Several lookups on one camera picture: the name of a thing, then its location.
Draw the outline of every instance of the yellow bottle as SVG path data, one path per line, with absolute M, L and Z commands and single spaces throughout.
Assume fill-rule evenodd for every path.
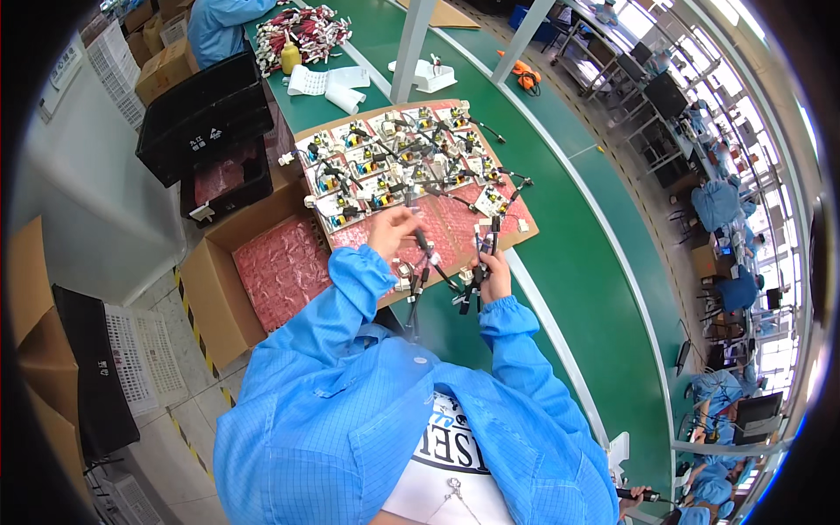
M 280 51 L 280 63 L 283 74 L 290 75 L 291 69 L 301 63 L 301 52 L 291 41 L 287 40 Z

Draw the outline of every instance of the necklace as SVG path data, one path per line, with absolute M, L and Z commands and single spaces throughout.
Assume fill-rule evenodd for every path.
M 461 482 L 458 480 L 458 478 L 449 478 L 449 479 L 446 480 L 446 484 L 449 485 L 452 488 L 452 491 L 449 494 L 447 494 L 446 496 L 444 496 L 444 502 L 440 504 L 440 506 L 434 512 L 434 514 L 429 516 L 428 520 L 426 520 L 425 523 L 429 523 L 429 521 L 433 517 L 435 517 L 435 515 L 437 515 L 438 512 L 440 512 L 440 509 L 442 509 L 444 507 L 444 505 L 446 505 L 447 501 L 451 500 L 452 496 L 455 496 L 456 498 L 458 498 L 461 501 L 461 503 L 464 505 L 464 507 L 466 507 L 466 509 L 470 513 L 470 515 L 473 517 L 473 519 L 475 519 L 475 522 L 478 523 L 478 525 L 481 525 L 481 521 L 478 519 L 478 517 L 475 515 L 475 513 L 472 512 L 472 509 L 470 508 L 470 506 L 467 505 L 466 501 L 464 501 L 464 498 L 461 496 Z

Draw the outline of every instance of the grey floor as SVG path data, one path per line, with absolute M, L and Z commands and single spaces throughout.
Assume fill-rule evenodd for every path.
M 474 10 L 453 0 L 455 7 L 467 14 Z M 513 30 L 507 25 L 506 18 L 480 16 L 480 24 L 500 40 L 508 42 Z M 589 118 L 586 124 L 579 114 L 581 122 L 587 125 L 596 136 L 595 128 L 612 151 L 617 154 L 614 162 L 616 172 L 621 174 L 627 192 L 635 201 L 648 230 L 658 245 L 659 256 L 669 274 L 669 284 L 677 304 L 680 305 L 682 318 L 695 341 L 702 341 L 702 326 L 697 321 L 703 312 L 703 305 L 695 297 L 698 295 L 698 280 L 691 262 L 690 252 L 684 245 L 679 245 L 678 226 L 668 220 L 668 215 L 675 209 L 668 201 L 668 192 L 663 190 L 652 176 L 643 176 L 645 168 L 632 148 L 622 144 L 619 134 L 608 130 L 609 118 L 602 105 L 597 102 L 586 104 L 577 97 L 577 88 L 560 66 L 552 67 L 551 61 L 557 48 L 540 53 L 542 43 L 531 43 L 523 57 L 532 67 L 543 75 L 543 89 L 552 89 L 558 94 L 569 95 L 577 100 L 577 106 Z M 140 441 L 129 446 L 143 474 L 157 490 L 161 500 L 172 513 L 186 525 L 216 525 L 228 520 L 219 502 L 215 484 L 212 481 L 213 443 L 216 437 L 216 419 L 230 409 L 222 388 L 230 390 L 234 399 L 239 396 L 249 355 L 246 353 L 231 365 L 219 371 L 219 378 L 207 368 L 201 350 L 193 337 L 186 314 L 181 304 L 181 297 L 176 289 L 174 276 L 167 272 L 151 286 L 132 308 L 159 312 L 164 316 L 170 341 L 190 396 L 186 401 L 172 407 L 171 416 L 165 409 L 158 409 L 137 418 Z M 686 363 L 686 371 L 700 371 L 706 356 L 692 350 Z M 193 452 L 184 443 L 172 421 L 174 418 L 181 426 L 192 448 L 207 466 L 208 472 L 200 466 Z

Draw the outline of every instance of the black crate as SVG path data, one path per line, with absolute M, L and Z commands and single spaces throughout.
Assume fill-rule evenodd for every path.
M 196 165 L 273 127 L 260 70 L 243 51 L 157 97 L 146 109 L 134 153 L 169 187 Z
M 113 362 L 102 301 L 52 286 L 55 308 L 79 365 L 79 434 L 86 463 L 140 439 Z
M 246 159 L 242 163 L 244 182 L 210 201 L 210 208 L 215 213 L 209 218 L 198 221 L 190 217 L 190 212 L 199 206 L 199 204 L 196 204 L 194 174 L 181 181 L 181 216 L 183 218 L 192 220 L 199 228 L 206 228 L 241 207 L 248 206 L 271 195 L 274 191 L 274 185 L 271 183 L 268 156 L 265 153 L 265 142 L 262 135 L 257 137 L 254 142 L 257 151 L 256 158 Z

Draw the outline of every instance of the paper sheet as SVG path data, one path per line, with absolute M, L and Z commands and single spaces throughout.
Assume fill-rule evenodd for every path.
M 327 100 L 342 108 L 350 115 L 359 112 L 359 104 L 366 95 L 355 91 L 354 87 L 368 87 L 370 75 L 360 66 L 339 67 L 325 72 L 309 71 L 298 64 L 291 70 L 289 95 L 325 95 Z

